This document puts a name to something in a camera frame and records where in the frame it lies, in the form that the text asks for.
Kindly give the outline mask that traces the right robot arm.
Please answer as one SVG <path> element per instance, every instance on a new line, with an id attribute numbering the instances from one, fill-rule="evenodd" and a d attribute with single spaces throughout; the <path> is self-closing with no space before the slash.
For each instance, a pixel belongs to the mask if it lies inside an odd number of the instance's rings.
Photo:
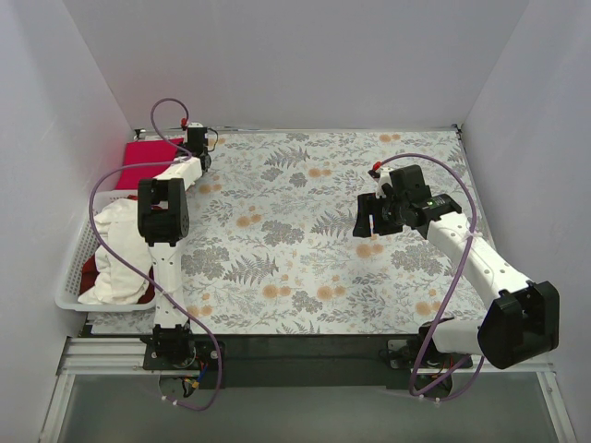
<path id="1" fill-rule="evenodd" d="M 408 345 L 420 362 L 435 367 L 451 354 L 473 354 L 505 369 L 558 347 L 560 296 L 550 282 L 532 281 L 478 238 L 455 200 L 432 195 L 419 166 L 376 163 L 368 173 L 377 189 L 358 196 L 353 235 L 419 232 L 456 265 L 487 310 L 481 320 L 446 317 L 421 326 Z"/>

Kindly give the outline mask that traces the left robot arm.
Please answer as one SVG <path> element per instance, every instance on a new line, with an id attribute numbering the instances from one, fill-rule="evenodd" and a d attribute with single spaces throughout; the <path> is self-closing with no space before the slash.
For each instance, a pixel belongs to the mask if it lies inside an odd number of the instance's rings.
<path id="1" fill-rule="evenodd" d="M 138 229 L 149 247 L 155 281 L 152 356 L 185 369 L 197 356 L 190 320 L 180 311 L 186 306 L 181 256 L 190 225 L 187 190 L 211 166 L 208 129 L 199 123 L 186 124 L 181 147 L 191 152 L 190 160 L 139 181 Z"/>

